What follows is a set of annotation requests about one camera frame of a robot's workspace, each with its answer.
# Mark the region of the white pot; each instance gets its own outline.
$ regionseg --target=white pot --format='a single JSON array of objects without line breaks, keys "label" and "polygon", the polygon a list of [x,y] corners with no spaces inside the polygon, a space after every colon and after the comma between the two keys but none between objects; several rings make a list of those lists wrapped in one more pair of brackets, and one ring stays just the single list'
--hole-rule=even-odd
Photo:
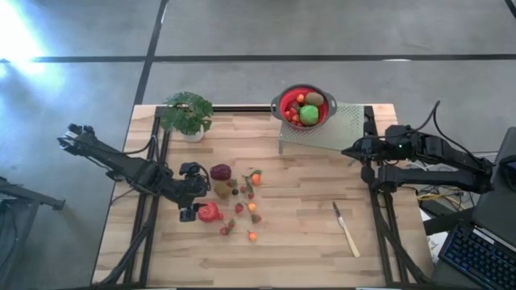
[{"label": "white pot", "polygon": [[202,139],[202,136],[204,136],[204,128],[201,126],[201,130],[197,133],[195,133],[195,135],[184,135],[183,134],[183,138],[185,139],[186,142],[199,142],[201,141]]}]

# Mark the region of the perforated metal tray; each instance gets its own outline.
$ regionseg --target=perforated metal tray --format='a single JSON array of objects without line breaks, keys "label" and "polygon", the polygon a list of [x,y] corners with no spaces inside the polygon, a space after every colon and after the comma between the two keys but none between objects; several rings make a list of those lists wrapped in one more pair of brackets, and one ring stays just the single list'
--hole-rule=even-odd
[{"label": "perforated metal tray", "polygon": [[332,150],[350,147],[364,135],[364,106],[337,103],[337,112],[324,125],[313,130],[295,130],[287,123],[281,124],[280,153],[282,142],[296,143]]}]

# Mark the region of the green plant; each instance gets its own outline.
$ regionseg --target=green plant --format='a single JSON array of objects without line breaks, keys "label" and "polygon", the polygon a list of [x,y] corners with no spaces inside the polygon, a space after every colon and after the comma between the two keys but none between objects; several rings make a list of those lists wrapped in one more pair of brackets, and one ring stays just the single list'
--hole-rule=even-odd
[{"label": "green plant", "polygon": [[176,93],[165,102],[167,105],[161,115],[161,126],[164,130],[172,128],[184,135],[195,135],[201,130],[208,131],[213,116],[213,106],[203,97],[190,92]]}]

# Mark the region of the sunlight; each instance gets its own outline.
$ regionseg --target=sunlight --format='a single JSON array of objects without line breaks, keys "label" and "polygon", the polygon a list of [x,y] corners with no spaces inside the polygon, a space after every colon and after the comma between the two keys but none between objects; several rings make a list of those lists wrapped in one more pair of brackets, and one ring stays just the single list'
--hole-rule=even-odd
[{"label": "sunlight", "polygon": [[15,2],[9,0],[0,0],[0,39],[3,40],[0,58],[9,60],[23,71],[30,68],[30,73],[41,73],[40,69],[34,71],[27,62],[44,52],[23,22],[23,15],[17,11]]}]

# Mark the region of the wooden table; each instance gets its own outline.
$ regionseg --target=wooden table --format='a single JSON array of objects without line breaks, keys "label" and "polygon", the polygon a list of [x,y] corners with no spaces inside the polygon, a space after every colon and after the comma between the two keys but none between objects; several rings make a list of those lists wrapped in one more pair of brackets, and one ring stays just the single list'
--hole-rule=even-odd
[{"label": "wooden table", "polygon": [[[155,106],[137,106],[126,142],[126,151],[145,145],[150,137]],[[373,105],[378,133],[397,122],[391,104]],[[293,144],[278,155],[280,122],[266,113],[216,113],[212,130],[200,143],[186,143],[172,135],[168,163],[174,172],[184,162],[196,161],[206,168],[229,164],[233,176],[263,171],[256,189],[257,213],[263,221],[253,225],[249,213],[236,217],[230,236],[221,236],[220,222],[178,221],[177,205],[160,202],[149,287],[345,287],[381,286],[380,252],[366,184],[360,179],[360,163],[328,151]],[[114,196],[128,190],[117,184]],[[110,208],[94,281],[105,277],[127,249],[138,193],[131,193]],[[427,275],[432,264],[416,197],[400,189],[394,207],[402,243]],[[210,192],[196,202],[214,201],[226,217],[235,215],[243,195],[220,200]],[[360,253],[354,258],[335,219],[336,201]],[[249,242],[247,231],[258,234]],[[394,277],[396,264],[390,249]],[[135,270],[139,270],[139,260]]]}]

